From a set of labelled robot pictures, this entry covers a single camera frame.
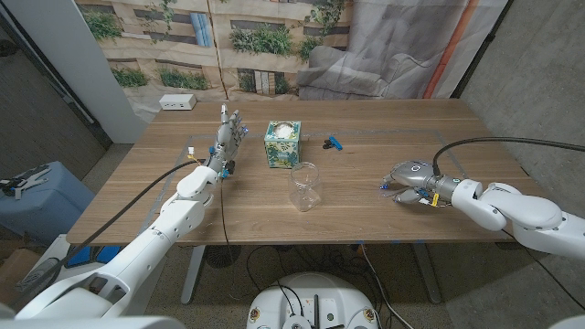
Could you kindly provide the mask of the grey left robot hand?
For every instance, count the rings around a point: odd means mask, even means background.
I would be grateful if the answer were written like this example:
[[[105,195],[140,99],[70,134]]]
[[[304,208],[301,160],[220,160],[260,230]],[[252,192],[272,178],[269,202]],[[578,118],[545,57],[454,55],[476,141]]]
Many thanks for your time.
[[[204,163],[205,166],[215,170],[221,178],[234,173],[234,159],[239,145],[249,131],[245,124],[241,124],[241,120],[238,110],[229,114],[227,104],[221,105],[221,124],[215,144],[209,149],[210,156]]]

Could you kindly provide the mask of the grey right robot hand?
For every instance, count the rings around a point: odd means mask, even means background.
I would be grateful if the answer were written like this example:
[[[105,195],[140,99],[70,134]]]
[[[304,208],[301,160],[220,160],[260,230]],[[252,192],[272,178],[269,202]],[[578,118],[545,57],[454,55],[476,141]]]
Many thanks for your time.
[[[403,204],[447,207],[451,204],[459,178],[435,175],[430,164],[422,161],[406,161],[396,164],[380,182],[384,196],[392,196]]]

